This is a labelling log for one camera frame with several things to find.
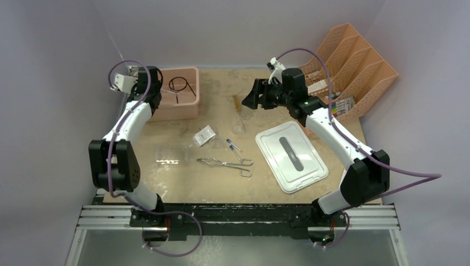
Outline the blue capped clear syringe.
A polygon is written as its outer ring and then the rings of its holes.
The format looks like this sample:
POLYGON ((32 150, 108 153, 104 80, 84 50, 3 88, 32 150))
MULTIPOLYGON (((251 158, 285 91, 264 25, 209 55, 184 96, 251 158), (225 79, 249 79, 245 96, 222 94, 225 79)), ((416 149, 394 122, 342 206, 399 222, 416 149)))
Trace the blue capped clear syringe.
POLYGON ((179 92, 173 91, 173 90, 161 89, 161 92, 162 92, 162 93, 168 93, 168 94, 176 95, 176 96, 179 95, 179 92))

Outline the pink plastic bin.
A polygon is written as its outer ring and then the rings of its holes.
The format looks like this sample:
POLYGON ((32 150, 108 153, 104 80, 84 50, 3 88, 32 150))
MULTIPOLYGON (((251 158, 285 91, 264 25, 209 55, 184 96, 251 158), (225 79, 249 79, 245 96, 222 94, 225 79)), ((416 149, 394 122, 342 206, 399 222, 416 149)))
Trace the pink plastic bin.
POLYGON ((197 67, 162 69, 162 99, 150 121, 195 119, 200 103, 200 74, 197 67))

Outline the white packet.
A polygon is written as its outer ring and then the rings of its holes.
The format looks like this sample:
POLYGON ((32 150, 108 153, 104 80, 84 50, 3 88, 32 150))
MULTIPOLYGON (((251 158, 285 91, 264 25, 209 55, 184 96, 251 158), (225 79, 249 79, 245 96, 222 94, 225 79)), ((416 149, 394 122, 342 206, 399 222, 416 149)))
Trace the white packet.
POLYGON ((194 134, 192 139, 197 147, 201 147, 215 136, 216 132, 210 125, 207 125, 194 134))

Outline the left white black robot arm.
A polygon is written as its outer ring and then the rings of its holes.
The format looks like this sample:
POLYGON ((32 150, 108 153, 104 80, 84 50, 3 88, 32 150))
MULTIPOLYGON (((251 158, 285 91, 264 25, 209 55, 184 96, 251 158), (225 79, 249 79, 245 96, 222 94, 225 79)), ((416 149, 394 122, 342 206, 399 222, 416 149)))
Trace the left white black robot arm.
POLYGON ((160 226, 165 221, 162 199, 140 181, 140 166, 132 145, 159 107, 162 72, 155 66, 134 68, 129 75, 110 71, 108 82, 111 90, 126 93, 128 98, 114 127, 88 146, 93 184, 113 198, 124 197, 144 211, 144 220, 150 226, 160 226))

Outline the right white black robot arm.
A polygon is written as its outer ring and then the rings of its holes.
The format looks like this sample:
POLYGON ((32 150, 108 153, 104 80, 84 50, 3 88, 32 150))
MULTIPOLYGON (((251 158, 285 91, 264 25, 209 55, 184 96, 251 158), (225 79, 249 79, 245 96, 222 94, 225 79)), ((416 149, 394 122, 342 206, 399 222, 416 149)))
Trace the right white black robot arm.
POLYGON ((313 222, 323 226, 336 212, 358 207, 388 191, 388 154, 374 151, 344 129, 320 98, 308 94, 305 75, 299 68, 282 70, 280 78, 273 84, 268 79, 256 79, 241 104, 253 110, 287 108, 292 118, 326 142, 346 169, 337 190, 312 202, 313 222))

